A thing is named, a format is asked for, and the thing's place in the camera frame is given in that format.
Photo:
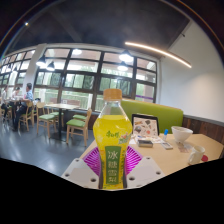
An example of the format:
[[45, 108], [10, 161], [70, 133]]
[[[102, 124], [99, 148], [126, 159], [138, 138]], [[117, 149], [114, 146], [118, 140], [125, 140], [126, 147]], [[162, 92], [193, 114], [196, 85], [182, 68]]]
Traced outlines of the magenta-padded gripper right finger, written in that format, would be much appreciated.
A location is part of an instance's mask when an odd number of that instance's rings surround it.
[[125, 177], [128, 189], [143, 187], [162, 177], [163, 171], [151, 156], [142, 156], [129, 146], [125, 158]]

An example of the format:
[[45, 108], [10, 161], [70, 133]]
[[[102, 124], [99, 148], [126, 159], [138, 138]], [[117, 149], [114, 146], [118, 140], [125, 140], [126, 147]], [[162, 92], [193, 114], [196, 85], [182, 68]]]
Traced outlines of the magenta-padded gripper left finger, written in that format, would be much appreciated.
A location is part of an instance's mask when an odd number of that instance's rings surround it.
[[98, 148], [93, 148], [83, 158], [75, 158], [62, 174], [62, 178], [84, 188], [98, 189], [100, 180]]

